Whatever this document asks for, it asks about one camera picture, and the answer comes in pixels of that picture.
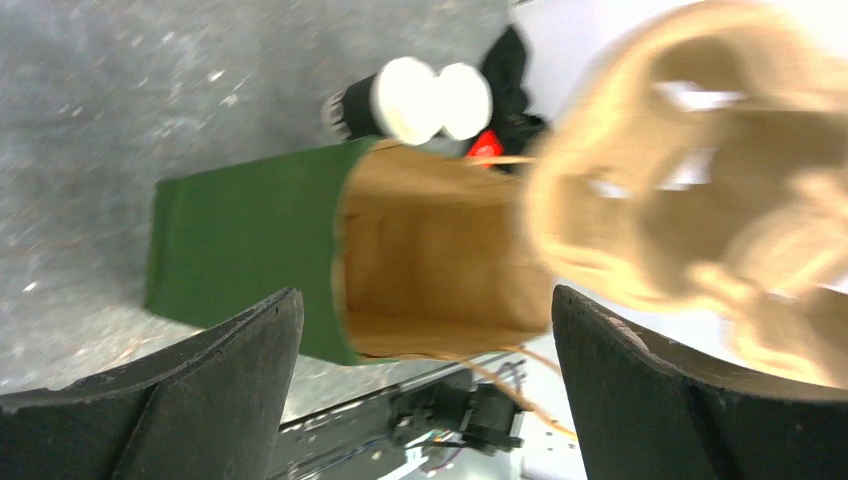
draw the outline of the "gray tabletop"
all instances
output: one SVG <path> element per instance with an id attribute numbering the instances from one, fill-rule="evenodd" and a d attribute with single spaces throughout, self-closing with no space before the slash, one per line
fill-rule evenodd
<path id="1" fill-rule="evenodd" d="M 140 307 L 157 180 L 325 145 L 327 96 L 398 56 L 477 63 L 506 23 L 491 0 L 0 0 L 0 393 L 193 333 Z M 435 365 L 301 357 L 284 418 Z"/>

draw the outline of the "white lid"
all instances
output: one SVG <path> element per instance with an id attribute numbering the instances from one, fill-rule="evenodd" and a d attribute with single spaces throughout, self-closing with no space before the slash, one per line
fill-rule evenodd
<path id="1" fill-rule="evenodd" d="M 430 140 L 442 127 L 436 72 L 417 58 L 392 60 L 374 80 L 371 109 L 380 127 L 401 142 Z"/>
<path id="2" fill-rule="evenodd" d="M 492 119 L 492 91 L 471 65 L 454 63 L 439 73 L 438 88 L 445 135 L 467 140 Z"/>

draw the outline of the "red tag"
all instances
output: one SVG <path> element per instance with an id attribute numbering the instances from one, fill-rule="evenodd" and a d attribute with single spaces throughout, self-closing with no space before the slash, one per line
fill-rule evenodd
<path id="1" fill-rule="evenodd" d="M 466 156 L 468 157 L 499 157 L 503 153 L 503 147 L 501 143 L 498 141 L 498 137 L 495 136 L 495 133 L 491 130 L 486 130 L 480 135 L 480 138 L 474 142 L 474 145 L 471 146 L 471 149 L 468 150 Z M 491 165 L 483 165 L 486 168 L 491 167 Z"/>

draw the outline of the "white surface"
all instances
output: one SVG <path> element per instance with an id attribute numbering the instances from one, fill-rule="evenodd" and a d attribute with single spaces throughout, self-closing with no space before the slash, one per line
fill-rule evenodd
<path id="1" fill-rule="evenodd" d="M 454 63 L 439 72 L 437 80 L 445 135 L 467 140 L 486 128 L 492 118 L 492 92 L 480 72 L 465 63 Z"/>
<path id="2" fill-rule="evenodd" d="M 408 145 L 421 145 L 442 128 L 436 72 L 414 57 L 387 63 L 374 80 L 371 109 L 380 128 Z"/>
<path id="3" fill-rule="evenodd" d="M 529 50 L 524 83 L 531 94 L 531 109 L 558 121 L 562 118 L 561 114 L 574 104 L 577 98 L 575 92 L 587 81 L 587 70 L 591 70 L 591 65 L 598 60 L 604 48 L 646 20 L 690 3 L 695 2 L 535 0 L 515 7 L 513 17 Z M 824 0 L 772 0 L 765 3 L 793 15 L 832 53 L 848 54 L 848 29 L 844 21 L 848 5 Z M 680 178 L 670 179 L 670 184 L 703 181 L 690 173 L 683 172 Z M 635 323 L 718 358 L 742 363 L 722 342 L 728 325 L 711 312 L 649 314 L 611 305 L 592 292 L 578 290 Z M 556 360 L 550 335 L 536 340 L 530 347 Z M 564 424 L 570 424 L 571 413 L 560 379 L 532 362 L 527 366 L 527 374 L 525 392 L 530 400 Z M 525 419 L 522 429 L 526 442 L 523 449 L 525 477 L 538 480 L 586 478 L 578 450 L 570 449 L 570 442 L 564 437 L 547 433 L 548 429 L 535 418 L 528 416 Z"/>

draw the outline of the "black fabric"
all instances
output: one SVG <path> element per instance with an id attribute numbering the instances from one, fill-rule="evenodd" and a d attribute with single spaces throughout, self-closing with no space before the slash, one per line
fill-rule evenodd
<path id="1" fill-rule="evenodd" d="M 284 290 L 67 389 L 0 396 L 0 478 L 264 478 L 302 325 Z"/>
<path id="2" fill-rule="evenodd" d="M 376 114 L 371 110 L 371 90 L 376 78 L 376 73 L 368 78 L 363 78 L 349 86 L 342 95 L 343 121 L 350 130 L 348 140 L 356 140 L 371 135 L 388 136 L 377 124 L 377 120 L 374 118 Z"/>
<path id="3" fill-rule="evenodd" d="M 509 26 L 486 54 L 480 68 L 492 90 L 492 120 L 485 130 L 494 132 L 504 149 L 503 155 L 524 154 L 531 140 L 548 128 L 541 117 L 525 113 L 530 105 L 521 86 L 526 63 L 524 42 L 515 28 Z M 514 173 L 516 165 L 496 167 Z"/>
<path id="4" fill-rule="evenodd" d="M 848 391 L 723 362 L 562 286 L 553 320 L 590 480 L 848 478 Z"/>

